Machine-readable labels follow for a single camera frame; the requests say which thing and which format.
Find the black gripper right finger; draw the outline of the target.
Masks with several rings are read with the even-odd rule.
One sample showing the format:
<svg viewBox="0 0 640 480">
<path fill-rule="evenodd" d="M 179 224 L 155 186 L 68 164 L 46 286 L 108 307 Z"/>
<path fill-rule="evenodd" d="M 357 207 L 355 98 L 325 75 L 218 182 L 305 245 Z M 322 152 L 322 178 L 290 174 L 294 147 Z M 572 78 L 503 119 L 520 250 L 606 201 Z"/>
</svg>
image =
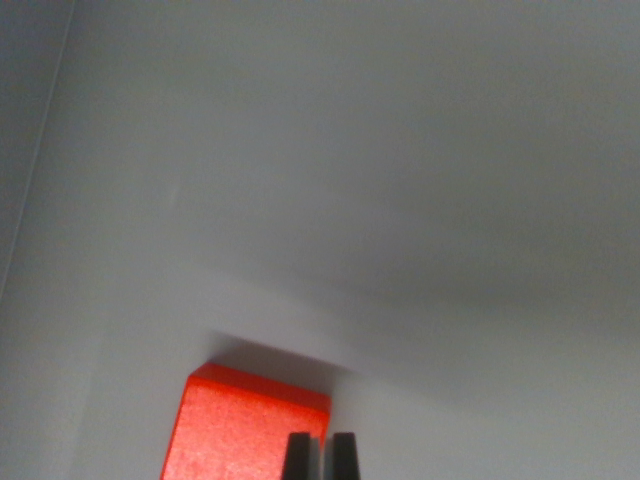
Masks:
<svg viewBox="0 0 640 480">
<path fill-rule="evenodd" d="M 337 432 L 328 440 L 324 453 L 324 479 L 361 479 L 356 435 L 353 432 Z"/>
</svg>

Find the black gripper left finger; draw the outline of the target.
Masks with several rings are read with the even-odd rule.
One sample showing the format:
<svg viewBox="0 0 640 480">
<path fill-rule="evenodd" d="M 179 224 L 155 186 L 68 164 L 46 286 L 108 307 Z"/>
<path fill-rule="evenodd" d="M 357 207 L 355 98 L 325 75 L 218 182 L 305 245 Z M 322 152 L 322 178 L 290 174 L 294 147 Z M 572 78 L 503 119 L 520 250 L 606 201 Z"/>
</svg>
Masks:
<svg viewBox="0 0 640 480">
<path fill-rule="evenodd" d="M 288 437 L 281 471 L 282 480 L 318 480 L 320 478 L 319 443 L 309 432 L 294 432 Z"/>
</svg>

